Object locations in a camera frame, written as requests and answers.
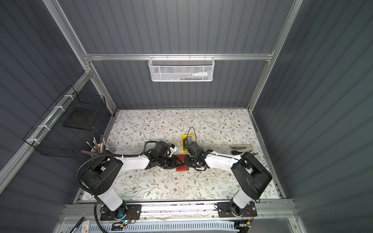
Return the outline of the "yellow plastic card tray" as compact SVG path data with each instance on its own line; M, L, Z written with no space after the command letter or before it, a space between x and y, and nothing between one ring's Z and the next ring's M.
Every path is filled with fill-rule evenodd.
M188 153L187 147L189 146L189 144L191 144L192 142L195 142L195 141L196 141L195 134L182 135L182 150L183 150L183 152Z

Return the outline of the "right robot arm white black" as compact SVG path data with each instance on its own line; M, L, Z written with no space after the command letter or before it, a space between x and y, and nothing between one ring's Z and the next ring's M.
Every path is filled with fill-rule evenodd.
M236 215L251 201L259 200L272 180L270 172L250 152L232 156L219 154L212 150L204 151L196 142L191 142L186 149L189 156L185 166L198 171L220 169L234 175L240 188L230 201L230 209Z

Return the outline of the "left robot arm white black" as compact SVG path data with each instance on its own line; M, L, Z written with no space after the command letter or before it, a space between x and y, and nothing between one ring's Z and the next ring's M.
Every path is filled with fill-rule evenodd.
M90 154L88 159L78 168L75 179L85 192L91 194L99 203L110 211L117 211L125 202L116 192L113 183L119 173L131 170L148 170L159 166L172 170L184 165L175 154L176 147L163 141L147 141L139 154L113 154L109 150L101 154L83 150Z

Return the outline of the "floral table mat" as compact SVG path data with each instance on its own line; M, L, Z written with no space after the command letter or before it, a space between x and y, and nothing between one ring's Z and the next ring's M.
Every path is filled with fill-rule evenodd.
M182 153L181 138L186 134L196 134L201 148L221 154L229 154L233 145L252 145L255 157L267 165L245 109L120 110L106 143L114 153L133 154L141 152L146 141L165 141ZM114 187L126 201L149 201L231 199L240 186L223 170L177 172L155 167L122 172Z

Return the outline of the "beige stapler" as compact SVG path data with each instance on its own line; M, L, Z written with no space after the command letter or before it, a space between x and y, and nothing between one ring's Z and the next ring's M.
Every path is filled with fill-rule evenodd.
M232 155L241 155L246 152L251 153L254 149L251 144L249 145L230 145L229 146Z

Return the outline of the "white pen cup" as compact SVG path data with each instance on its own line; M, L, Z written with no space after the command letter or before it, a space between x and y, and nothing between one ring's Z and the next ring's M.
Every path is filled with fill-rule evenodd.
M91 157L96 157L103 154L104 152L109 152L109 148L106 145L106 141L103 135L99 138L93 137L91 141L86 141L83 144L81 153L84 155L89 155Z

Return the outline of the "white tube in basket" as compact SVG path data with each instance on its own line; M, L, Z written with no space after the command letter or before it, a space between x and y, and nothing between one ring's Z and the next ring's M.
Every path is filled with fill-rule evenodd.
M192 76L200 77L200 78L208 78L208 77L212 77L212 75L213 75L213 72L211 71L202 71L202 72L197 72L197 73L192 74Z

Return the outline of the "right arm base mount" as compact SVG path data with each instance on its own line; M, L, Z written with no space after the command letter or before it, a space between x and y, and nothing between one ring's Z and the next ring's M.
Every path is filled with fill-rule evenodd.
M218 202L214 205L220 218L227 217L256 217L257 211L254 202L248 203L244 208L239 208L233 202Z

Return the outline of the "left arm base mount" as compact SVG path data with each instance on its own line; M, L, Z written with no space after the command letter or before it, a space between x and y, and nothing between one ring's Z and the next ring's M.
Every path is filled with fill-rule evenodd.
M100 209L101 221L114 220L139 220L141 215L142 205L139 204L123 204L117 210L111 211L106 205Z

